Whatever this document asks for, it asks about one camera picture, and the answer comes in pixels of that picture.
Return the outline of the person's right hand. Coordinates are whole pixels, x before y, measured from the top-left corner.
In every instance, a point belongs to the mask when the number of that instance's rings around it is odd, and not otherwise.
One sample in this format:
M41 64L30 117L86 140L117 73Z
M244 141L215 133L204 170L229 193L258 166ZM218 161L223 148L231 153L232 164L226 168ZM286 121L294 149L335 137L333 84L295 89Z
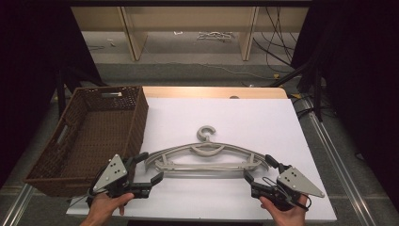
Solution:
M280 211L274 203L266 197L260 197L262 209L269 212L276 226L306 226L305 216L306 210L295 206L288 211Z

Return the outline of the metal floor rail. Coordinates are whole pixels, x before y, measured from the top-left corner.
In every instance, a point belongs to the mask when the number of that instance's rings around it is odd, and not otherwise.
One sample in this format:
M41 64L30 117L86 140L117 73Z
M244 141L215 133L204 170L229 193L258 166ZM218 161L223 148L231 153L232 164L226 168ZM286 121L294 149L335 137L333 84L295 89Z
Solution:
M375 226L375 220L372 217L370 208L366 201L362 198L352 176L350 175L347 167L344 165L331 137L329 136L326 127L322 124L315 113L315 106L307 99L303 100L303 105L310 111L311 123L320 138L325 151L327 152L328 159L334 168L346 197L350 201L358 219L362 226Z
M35 188L33 186L28 184L22 186L5 217L0 221L0 226L18 226L34 191Z

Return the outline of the brown wicker basket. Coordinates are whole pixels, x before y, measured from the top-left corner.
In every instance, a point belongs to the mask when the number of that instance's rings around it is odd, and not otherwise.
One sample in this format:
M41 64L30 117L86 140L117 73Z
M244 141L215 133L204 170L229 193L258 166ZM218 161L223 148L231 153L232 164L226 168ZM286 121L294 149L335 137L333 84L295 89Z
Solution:
M148 110L142 87L76 89L24 181L50 197L85 194L108 159L140 153Z

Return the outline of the white sheet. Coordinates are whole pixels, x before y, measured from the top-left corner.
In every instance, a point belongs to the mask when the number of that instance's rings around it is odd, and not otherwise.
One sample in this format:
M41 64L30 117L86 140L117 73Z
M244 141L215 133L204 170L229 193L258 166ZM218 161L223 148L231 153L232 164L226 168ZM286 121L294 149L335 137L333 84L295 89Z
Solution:
M153 153L194 143L204 125L213 142L271 154L292 165L316 186L323 182L288 99L151 98L142 149ZM147 199L125 207L125 218L261 222L270 215L252 198L240 172L168 173Z

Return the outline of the black metal stand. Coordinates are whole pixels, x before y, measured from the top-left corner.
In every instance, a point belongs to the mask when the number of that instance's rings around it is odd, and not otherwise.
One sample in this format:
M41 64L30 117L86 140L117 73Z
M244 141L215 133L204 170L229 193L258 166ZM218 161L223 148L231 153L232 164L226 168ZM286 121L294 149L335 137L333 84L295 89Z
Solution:
M107 87L107 84L102 81L99 75L84 73L74 67L65 67L61 69L56 75L56 94L58 99L59 116L62 116L67 105L65 89L68 89L70 93L74 93L75 89L82 87L82 81L88 81L98 87Z
M313 89L313 112L319 121L322 121L321 114L321 83L322 76L318 67L317 59L310 59L308 62L278 79L277 81L267 85L268 88L277 88L285 84L296 76L301 76L297 90L299 92L308 92Z

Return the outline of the white plastic pieces heap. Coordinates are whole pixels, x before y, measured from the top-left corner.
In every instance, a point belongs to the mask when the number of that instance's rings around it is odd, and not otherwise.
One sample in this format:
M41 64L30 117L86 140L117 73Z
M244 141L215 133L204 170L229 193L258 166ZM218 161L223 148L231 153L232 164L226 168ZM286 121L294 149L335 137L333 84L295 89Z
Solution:
M222 42L232 41L234 39L234 35L232 32L199 32L197 36L198 40L218 40Z

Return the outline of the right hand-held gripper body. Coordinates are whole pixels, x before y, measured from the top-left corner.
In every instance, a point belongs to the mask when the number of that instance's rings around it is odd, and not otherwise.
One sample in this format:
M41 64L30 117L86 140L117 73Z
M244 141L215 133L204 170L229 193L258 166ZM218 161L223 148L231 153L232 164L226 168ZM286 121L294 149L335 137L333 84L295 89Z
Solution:
M250 192L254 199L266 197L280 211L288 211L295 206L308 211L311 205L299 202L302 195L305 197L325 197L325 193L302 172L293 166L285 165L282 169L279 169L279 175L275 181L263 177L263 184L260 184L254 180L254 183L250 185Z

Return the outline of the beige wooden shelf unit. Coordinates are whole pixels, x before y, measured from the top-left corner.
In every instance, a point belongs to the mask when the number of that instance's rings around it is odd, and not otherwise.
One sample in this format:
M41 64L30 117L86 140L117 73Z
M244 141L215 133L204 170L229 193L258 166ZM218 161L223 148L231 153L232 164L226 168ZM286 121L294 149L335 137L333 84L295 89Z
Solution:
M236 32L244 61L256 32L279 23L284 32L301 31L308 8L294 7L73 7L83 31L122 31L133 61L141 57L150 32Z

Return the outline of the dark curtain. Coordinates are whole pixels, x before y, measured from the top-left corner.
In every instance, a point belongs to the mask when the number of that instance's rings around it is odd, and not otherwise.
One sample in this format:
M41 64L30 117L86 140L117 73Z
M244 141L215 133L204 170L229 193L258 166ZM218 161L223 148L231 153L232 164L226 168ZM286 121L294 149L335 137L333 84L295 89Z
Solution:
M0 187L35 134L56 76L74 72L100 78L71 8L0 1Z
M327 92L399 212L399 0L360 0L337 42Z

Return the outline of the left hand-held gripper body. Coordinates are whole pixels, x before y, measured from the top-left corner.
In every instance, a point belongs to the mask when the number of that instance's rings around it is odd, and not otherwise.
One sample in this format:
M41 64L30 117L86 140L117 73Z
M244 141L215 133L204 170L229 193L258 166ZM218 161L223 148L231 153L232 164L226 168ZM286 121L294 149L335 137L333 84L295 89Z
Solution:
M147 199L150 196L152 184L133 183L130 180L130 170L135 164L134 157L122 158L119 154L115 154L99 171L88 190L88 195L94 198L100 193L105 193L110 198L117 198L123 194L132 193L137 199Z

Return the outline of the person's left hand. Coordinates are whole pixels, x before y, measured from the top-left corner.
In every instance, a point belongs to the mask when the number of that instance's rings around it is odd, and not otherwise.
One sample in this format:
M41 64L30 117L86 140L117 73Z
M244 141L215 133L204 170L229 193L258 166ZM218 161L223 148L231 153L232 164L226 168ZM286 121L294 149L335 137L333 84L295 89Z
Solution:
M117 198L110 198L104 193L99 194L94 198L88 216L105 218L107 219L107 222L111 219L116 210L119 210L120 215L123 216L125 204L134 197L135 195L132 193L123 194Z

